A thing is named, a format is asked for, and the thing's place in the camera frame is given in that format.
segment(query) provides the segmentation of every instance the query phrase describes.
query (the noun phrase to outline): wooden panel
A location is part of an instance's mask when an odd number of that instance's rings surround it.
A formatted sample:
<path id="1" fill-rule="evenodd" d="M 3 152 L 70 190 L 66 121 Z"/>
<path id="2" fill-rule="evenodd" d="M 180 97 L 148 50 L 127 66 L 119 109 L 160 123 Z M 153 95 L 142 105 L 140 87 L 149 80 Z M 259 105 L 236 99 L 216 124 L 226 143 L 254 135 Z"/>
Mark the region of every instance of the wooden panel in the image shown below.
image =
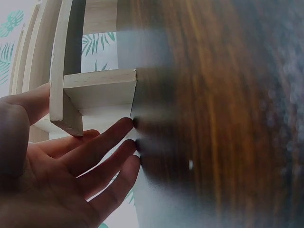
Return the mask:
<path id="1" fill-rule="evenodd" d="M 64 75 L 81 72 L 81 45 L 86 1 L 62 2 L 54 41 L 51 71 L 50 120 L 74 136 L 81 136 L 82 116 L 63 91 Z"/>
<path id="2" fill-rule="evenodd" d="M 16 94 L 16 88 L 17 88 L 17 80 L 15 79 L 15 72 L 18 70 L 18 65 L 17 65 L 17 58 L 20 52 L 20 45 L 21 45 L 21 41 L 22 38 L 24 36 L 24 27 L 25 24 L 23 24 L 23 28 L 22 31 L 20 33 L 20 37 L 18 40 L 18 44 L 17 44 L 17 48 L 16 48 L 16 52 L 15 52 L 15 56 L 14 56 L 14 61 L 13 61 L 13 65 L 12 65 L 12 70 L 11 70 L 11 75 L 10 75 L 10 82 L 9 82 L 9 95 L 14 95 Z"/>
<path id="3" fill-rule="evenodd" d="M 29 139 L 31 143 L 38 143 L 42 141 L 49 140 L 49 133 L 43 131 L 35 126 L 31 126 L 29 129 Z"/>
<path id="4" fill-rule="evenodd" d="M 83 129 L 96 129 L 99 132 L 104 132 L 110 126 L 123 117 L 129 117 L 131 113 L 132 104 L 103 106 L 98 108 L 81 109 L 79 112 L 83 115 Z M 35 126 L 50 134 L 62 135 L 67 134 L 52 124 L 48 118 L 43 118 L 35 123 Z"/>
<path id="5" fill-rule="evenodd" d="M 20 94 L 22 93 L 23 87 L 23 79 L 24 79 L 24 71 L 25 64 L 28 58 L 29 51 L 29 43 L 33 34 L 33 29 L 35 25 L 35 21 L 38 15 L 38 11 L 40 8 L 40 4 L 36 4 L 33 7 L 31 17 L 25 27 L 24 31 L 22 31 L 22 38 L 20 42 L 20 46 L 18 48 L 18 52 L 15 56 L 15 70 L 12 72 L 13 82 L 12 82 L 12 91 L 11 94 Z"/>
<path id="6" fill-rule="evenodd" d="M 117 0 L 87 0 L 85 10 L 84 35 L 116 31 Z"/>
<path id="7" fill-rule="evenodd" d="M 23 92 L 49 81 L 54 35 L 61 3 L 62 0 L 43 0 L 40 5 L 28 47 Z"/>
<path id="8" fill-rule="evenodd" d="M 64 91 L 77 110 L 132 104 L 136 87 L 134 70 L 108 70 L 67 75 Z"/>
<path id="9" fill-rule="evenodd" d="M 119 0 L 140 227 L 302 227 L 304 2 Z"/>

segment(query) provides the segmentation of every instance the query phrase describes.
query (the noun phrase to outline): finger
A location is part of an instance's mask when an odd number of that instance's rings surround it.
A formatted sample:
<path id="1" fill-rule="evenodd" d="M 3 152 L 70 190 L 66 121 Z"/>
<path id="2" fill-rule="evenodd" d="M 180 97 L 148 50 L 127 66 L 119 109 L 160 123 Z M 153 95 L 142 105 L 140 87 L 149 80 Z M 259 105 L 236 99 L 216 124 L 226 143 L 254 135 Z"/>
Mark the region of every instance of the finger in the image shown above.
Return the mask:
<path id="1" fill-rule="evenodd" d="M 25 109 L 0 100 L 0 174 L 19 177 L 29 142 L 29 119 Z"/>
<path id="2" fill-rule="evenodd" d="M 132 128 L 133 121 L 130 118 L 123 118 L 89 143 L 63 155 L 60 160 L 70 173 L 77 177 L 97 165 Z"/>
<path id="3" fill-rule="evenodd" d="M 49 112 L 49 83 L 27 93 L 6 96 L 0 101 L 23 107 L 30 125 L 33 125 Z"/>
<path id="4" fill-rule="evenodd" d="M 126 140 L 107 160 L 77 178 L 84 198 L 88 199 L 103 190 L 135 150 L 135 142 Z"/>
<path id="5" fill-rule="evenodd" d="M 68 136 L 61 139 L 38 142 L 35 146 L 39 147 L 52 158 L 60 158 L 71 150 L 97 137 L 99 134 L 96 130 L 88 130 L 84 132 L 83 137 Z"/>
<path id="6" fill-rule="evenodd" d="M 100 222 L 103 222 L 121 205 L 135 184 L 139 167 L 139 158 L 135 155 L 130 156 L 114 182 L 104 192 L 89 202 L 99 214 Z"/>

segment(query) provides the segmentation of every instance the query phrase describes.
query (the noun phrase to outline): dark wood grain surface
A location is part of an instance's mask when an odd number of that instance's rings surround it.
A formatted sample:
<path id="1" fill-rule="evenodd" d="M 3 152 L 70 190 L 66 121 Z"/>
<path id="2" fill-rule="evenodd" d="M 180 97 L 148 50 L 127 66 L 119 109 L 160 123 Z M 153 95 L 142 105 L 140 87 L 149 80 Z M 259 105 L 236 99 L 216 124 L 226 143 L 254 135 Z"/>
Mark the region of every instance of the dark wood grain surface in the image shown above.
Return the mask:
<path id="1" fill-rule="evenodd" d="M 304 226 L 304 1 L 119 0 L 141 228 Z"/>

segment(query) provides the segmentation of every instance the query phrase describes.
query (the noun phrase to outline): hand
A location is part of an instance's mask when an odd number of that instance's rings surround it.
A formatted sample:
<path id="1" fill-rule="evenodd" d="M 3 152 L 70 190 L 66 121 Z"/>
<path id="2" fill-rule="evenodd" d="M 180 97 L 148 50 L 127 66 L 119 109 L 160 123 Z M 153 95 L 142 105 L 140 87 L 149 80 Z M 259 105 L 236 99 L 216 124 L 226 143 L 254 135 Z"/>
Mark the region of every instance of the hand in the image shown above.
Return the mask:
<path id="1" fill-rule="evenodd" d="M 133 128 L 123 118 L 106 132 L 28 144 L 29 127 L 48 113 L 49 84 L 0 99 L 0 221 L 8 228 L 96 228 L 124 200 L 140 167 Z M 100 195 L 118 172 L 115 181 Z"/>

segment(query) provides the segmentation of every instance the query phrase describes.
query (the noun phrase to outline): palm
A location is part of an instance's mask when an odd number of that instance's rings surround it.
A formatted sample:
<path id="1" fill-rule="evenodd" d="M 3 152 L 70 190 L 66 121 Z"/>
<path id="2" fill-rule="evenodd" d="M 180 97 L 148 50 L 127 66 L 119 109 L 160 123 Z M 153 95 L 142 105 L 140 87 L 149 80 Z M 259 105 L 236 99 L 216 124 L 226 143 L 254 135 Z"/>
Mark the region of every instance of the palm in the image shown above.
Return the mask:
<path id="1" fill-rule="evenodd" d="M 16 113 L 16 119 L 26 119 L 24 112 Z M 11 125 L 23 129 L 24 121 Z M 15 224 L 17 220 L 20 224 L 15 227 L 98 227 L 134 185 L 139 169 L 138 158 L 131 156 L 135 151 L 134 142 L 125 141 L 110 158 L 96 165 L 132 127 L 132 121 L 124 118 L 101 135 L 90 130 L 84 132 L 83 138 L 67 137 L 29 144 L 22 171 L 18 157 L 8 159 L 10 166 L 0 166 L 0 199 L 7 196 L 8 190 L 10 192 L 5 202 L 0 200 L 0 209 L 4 207 L 15 214 L 5 218 L 7 224 Z M 18 135 L 19 140 L 26 140 L 20 139 L 23 135 L 26 134 Z M 17 151 L 20 147 L 5 143 L 5 150 Z M 118 171 L 117 179 L 102 194 L 87 202 L 103 190 Z"/>

